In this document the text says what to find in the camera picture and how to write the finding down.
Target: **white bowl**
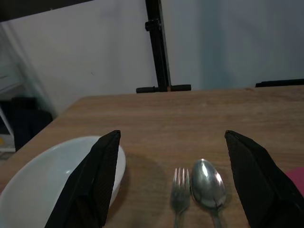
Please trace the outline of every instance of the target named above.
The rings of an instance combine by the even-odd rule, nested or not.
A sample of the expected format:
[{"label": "white bowl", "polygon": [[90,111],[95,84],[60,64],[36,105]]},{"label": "white bowl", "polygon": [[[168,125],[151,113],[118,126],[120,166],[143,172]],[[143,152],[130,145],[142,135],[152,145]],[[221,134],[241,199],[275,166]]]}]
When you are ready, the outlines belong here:
[{"label": "white bowl", "polygon": [[[0,228],[44,228],[70,175],[100,136],[72,139],[46,150],[26,164],[0,195]],[[111,202],[125,170],[119,146]]]}]

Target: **fork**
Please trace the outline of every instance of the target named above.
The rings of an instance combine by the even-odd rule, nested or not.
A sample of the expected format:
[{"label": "fork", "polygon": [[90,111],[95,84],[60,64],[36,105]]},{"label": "fork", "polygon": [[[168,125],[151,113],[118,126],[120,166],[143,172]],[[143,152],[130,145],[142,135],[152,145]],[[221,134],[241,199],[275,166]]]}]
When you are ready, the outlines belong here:
[{"label": "fork", "polygon": [[189,171],[185,169],[175,169],[173,184],[171,190],[171,207],[175,213],[174,228],[179,227],[179,218],[182,212],[184,212],[190,205],[190,181]]}]

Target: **metal spoon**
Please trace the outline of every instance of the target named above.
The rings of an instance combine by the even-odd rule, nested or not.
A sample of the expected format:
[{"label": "metal spoon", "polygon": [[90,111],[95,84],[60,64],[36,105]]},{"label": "metal spoon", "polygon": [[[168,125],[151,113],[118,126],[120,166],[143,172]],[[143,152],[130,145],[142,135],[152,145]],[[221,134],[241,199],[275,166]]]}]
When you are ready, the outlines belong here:
[{"label": "metal spoon", "polygon": [[226,201],[226,190],[223,180],[207,160],[198,160],[192,170],[191,191],[194,200],[212,215],[216,228],[222,228],[219,210]]}]

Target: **silverware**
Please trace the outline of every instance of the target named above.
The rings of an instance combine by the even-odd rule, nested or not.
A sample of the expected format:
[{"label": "silverware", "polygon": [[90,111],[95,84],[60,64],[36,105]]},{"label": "silverware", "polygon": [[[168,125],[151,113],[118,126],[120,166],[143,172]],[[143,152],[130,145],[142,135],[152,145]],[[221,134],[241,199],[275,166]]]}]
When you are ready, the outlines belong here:
[{"label": "silverware", "polygon": [[219,210],[226,201],[223,180],[214,166],[207,160],[198,160],[192,170],[191,191],[194,200],[212,215],[216,228],[222,228]]},{"label": "silverware", "polygon": [[175,213],[174,228],[179,227],[179,218],[190,205],[190,180],[189,171],[183,168],[177,168],[174,172],[172,191],[171,191],[171,207]]}]

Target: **wood grain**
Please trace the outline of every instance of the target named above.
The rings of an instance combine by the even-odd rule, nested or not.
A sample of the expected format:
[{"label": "wood grain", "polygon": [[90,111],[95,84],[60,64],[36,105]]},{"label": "wood grain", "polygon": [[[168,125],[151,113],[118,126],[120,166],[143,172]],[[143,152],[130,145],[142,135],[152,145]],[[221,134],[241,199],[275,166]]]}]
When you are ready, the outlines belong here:
[{"label": "wood grain", "polygon": [[[110,208],[107,228],[168,228],[175,167],[212,162],[228,189],[221,216],[226,228],[248,227],[236,193],[226,130],[264,146],[283,170],[304,166],[304,87],[95,96],[79,100],[0,167],[0,186],[47,148],[85,136],[122,131],[127,168]],[[184,227],[213,227],[191,203]]]}]

